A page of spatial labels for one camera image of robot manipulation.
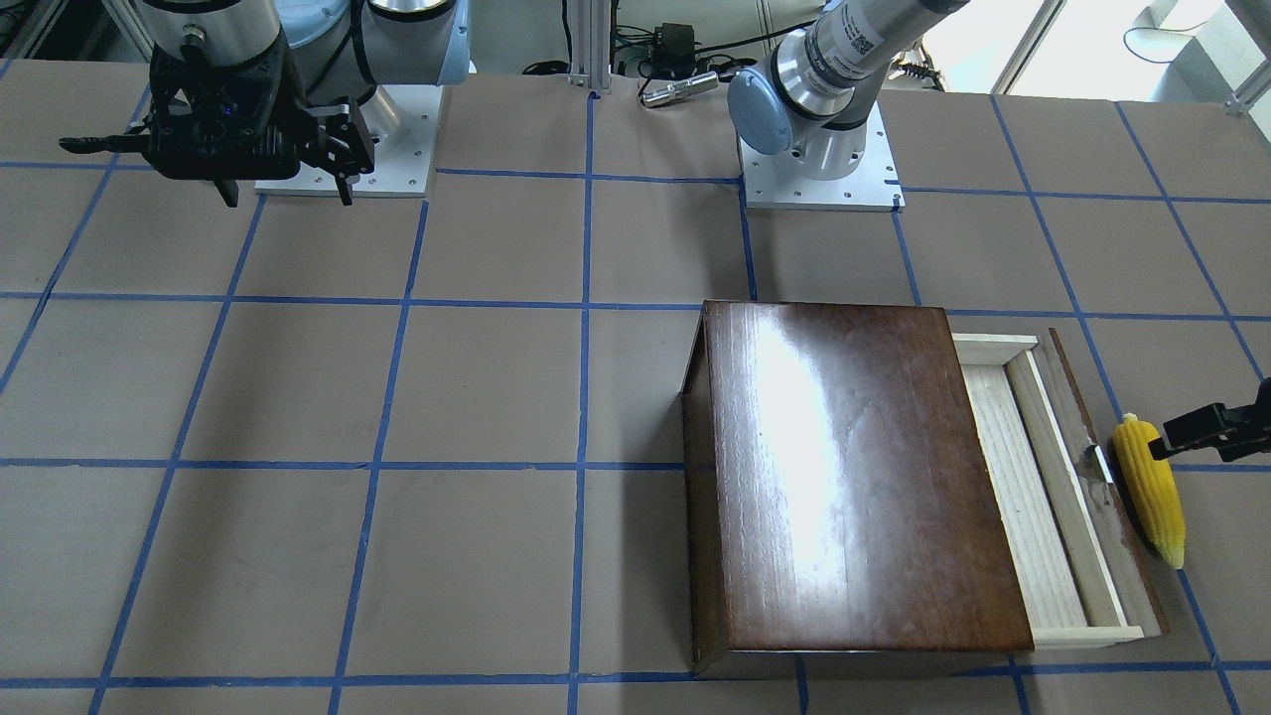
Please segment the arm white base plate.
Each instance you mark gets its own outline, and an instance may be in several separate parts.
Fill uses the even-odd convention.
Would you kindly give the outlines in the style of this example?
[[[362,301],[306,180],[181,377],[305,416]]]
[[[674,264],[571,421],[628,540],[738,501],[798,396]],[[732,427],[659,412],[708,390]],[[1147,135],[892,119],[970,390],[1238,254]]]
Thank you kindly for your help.
[[[878,103],[857,128],[813,128],[766,155],[737,140],[746,203],[754,210],[894,212],[905,199]]]
[[[435,85],[379,85],[358,108],[375,140],[375,171],[350,177],[355,199],[428,196],[445,95]]]

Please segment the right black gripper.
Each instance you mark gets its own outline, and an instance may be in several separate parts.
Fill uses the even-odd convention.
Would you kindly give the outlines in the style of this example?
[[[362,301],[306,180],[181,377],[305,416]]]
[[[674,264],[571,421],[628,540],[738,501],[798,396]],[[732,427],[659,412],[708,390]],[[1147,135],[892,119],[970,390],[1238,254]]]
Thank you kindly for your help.
[[[289,136],[300,163],[332,175],[341,203],[353,204],[353,183],[375,171],[375,138],[357,102],[341,99],[333,105],[311,105],[294,97],[289,105]],[[239,207],[239,182],[214,178],[211,185],[228,208]]]

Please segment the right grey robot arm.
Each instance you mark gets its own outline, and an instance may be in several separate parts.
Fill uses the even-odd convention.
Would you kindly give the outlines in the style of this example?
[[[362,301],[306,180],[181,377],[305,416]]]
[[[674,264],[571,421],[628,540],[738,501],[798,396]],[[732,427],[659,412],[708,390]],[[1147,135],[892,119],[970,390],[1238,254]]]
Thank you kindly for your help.
[[[444,89],[472,72],[466,1],[141,1],[151,104],[117,145],[229,207],[426,198]]]

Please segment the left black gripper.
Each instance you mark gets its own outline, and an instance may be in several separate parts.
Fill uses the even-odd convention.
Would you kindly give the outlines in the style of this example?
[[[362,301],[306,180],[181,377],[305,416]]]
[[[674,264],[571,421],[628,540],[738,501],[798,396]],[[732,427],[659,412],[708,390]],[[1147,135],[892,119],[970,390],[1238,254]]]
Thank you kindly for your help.
[[[1159,436],[1149,443],[1152,458],[1213,448],[1220,458],[1247,458],[1270,452],[1270,378],[1262,378],[1254,403],[1229,408],[1224,403],[1163,422]]]

